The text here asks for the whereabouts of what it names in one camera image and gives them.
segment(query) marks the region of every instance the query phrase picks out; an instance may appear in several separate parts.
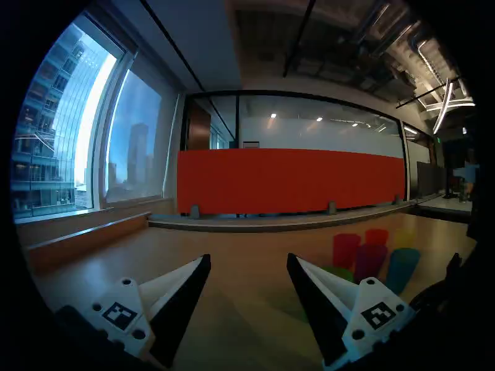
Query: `recessed light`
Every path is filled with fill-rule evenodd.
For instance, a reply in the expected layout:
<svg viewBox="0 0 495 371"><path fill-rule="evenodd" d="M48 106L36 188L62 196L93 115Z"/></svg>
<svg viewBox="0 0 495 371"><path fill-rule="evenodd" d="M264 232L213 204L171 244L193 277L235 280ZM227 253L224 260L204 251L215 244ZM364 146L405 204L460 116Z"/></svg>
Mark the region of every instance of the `recessed light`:
<svg viewBox="0 0 495 371"><path fill-rule="evenodd" d="M411 129L411 128L407 127L407 126L405 126L405 127L404 127L404 130L407 130L407 131L409 131L409 132L411 132L411 133L413 133L413 134L417 134L417 133L418 133L417 131L415 131L415 130L413 130L413 129Z"/></svg>

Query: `skyscraper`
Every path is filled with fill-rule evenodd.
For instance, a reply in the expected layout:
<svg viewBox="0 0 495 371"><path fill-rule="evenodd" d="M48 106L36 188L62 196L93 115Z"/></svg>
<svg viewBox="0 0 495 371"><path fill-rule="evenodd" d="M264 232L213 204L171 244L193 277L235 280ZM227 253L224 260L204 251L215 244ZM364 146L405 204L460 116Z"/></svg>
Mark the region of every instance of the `skyscraper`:
<svg viewBox="0 0 495 371"><path fill-rule="evenodd" d="M16 218L76 209L74 158L79 127L108 55L71 24L41 63L14 137L11 199Z"/></svg>
<svg viewBox="0 0 495 371"><path fill-rule="evenodd" d="M147 174L146 142L148 125L144 123L131 126L129 153L127 154L127 183L131 186L144 183Z"/></svg>

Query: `ceiling light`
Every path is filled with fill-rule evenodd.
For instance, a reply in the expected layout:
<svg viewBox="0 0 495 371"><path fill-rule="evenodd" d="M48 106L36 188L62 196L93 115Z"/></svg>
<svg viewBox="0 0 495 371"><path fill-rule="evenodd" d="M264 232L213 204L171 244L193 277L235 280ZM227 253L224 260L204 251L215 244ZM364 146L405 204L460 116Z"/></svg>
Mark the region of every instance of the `ceiling light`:
<svg viewBox="0 0 495 371"><path fill-rule="evenodd" d="M447 108L454 108L454 107L474 107L476 106L473 102L466 102L466 103L452 103L449 104ZM427 108L427 111L438 111L439 109L442 109L441 107L431 107Z"/></svg>
<svg viewBox="0 0 495 371"><path fill-rule="evenodd" d="M449 85L449 88L447 89L447 92L445 93L444 97L444 104L442 109L440 110L440 115L438 115L437 122L435 123L435 126L433 127L433 134L437 134L438 129L440 129L440 125L442 124L442 121L444 120L445 113L447 112L447 108L449 107L449 101L450 101L450 94L452 93L452 82L449 82L447 80L447 84Z"/></svg>
<svg viewBox="0 0 495 371"><path fill-rule="evenodd" d="M413 129L411 129L411 128L407 127L407 126L405 126L405 127L404 127L404 130L407 130L407 131L409 131L409 132L411 132L411 133L413 133L413 134L417 134L417 133L418 133L417 131L415 131L415 130L413 130Z"/></svg>

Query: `table surface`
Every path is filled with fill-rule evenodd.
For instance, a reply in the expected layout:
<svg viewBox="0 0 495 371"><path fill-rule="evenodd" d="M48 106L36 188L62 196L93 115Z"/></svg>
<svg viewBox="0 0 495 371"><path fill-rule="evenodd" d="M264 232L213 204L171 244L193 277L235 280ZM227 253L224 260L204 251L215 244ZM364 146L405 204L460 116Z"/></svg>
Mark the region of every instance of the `table surface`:
<svg viewBox="0 0 495 371"><path fill-rule="evenodd" d="M321 370L321 354L290 277L293 252L319 266L332 264L332 238L341 232L364 237L369 228L389 230L389 251L398 229L413 231L420 262L402 297L441 280L452 255L466 258L475 242L467 225L404 213L330 228L275 233L208 233L147 228L124 237L49 275L38 288L53 310L91 305L116 280L146 282L202 254L212 271L178 349L175 370ZM389 258L382 267L385 279Z"/></svg>

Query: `ceiling pipe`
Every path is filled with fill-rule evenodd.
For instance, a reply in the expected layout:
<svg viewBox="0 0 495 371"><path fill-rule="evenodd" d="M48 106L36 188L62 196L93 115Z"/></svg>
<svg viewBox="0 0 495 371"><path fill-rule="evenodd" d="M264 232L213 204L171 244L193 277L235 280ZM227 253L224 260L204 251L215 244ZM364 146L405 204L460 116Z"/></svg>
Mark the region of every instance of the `ceiling pipe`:
<svg viewBox="0 0 495 371"><path fill-rule="evenodd" d="M404 35L415 23L409 13L404 14L391 28L390 31L382 38L378 46L371 53L375 58L381 57L387 49Z"/></svg>
<svg viewBox="0 0 495 371"><path fill-rule="evenodd" d="M361 20L356 28L356 31L350 39L351 43L356 45L361 44L371 27L378 22L389 6L390 4L386 3L384 0L376 0L368 10L367 16Z"/></svg>
<svg viewBox="0 0 495 371"><path fill-rule="evenodd" d="M429 71L432 73L435 80L437 80L438 84L444 85L445 82L440 77L440 74L437 72L437 70L435 70L435 67L428 60L428 58L421 52L421 47L423 47L424 44L430 39L431 39L431 37L422 28L422 29L419 29L414 34L411 34L409 36L407 42L408 42L411 50L420 57L420 59L423 61L423 63L426 65L426 67L429 69Z"/></svg>

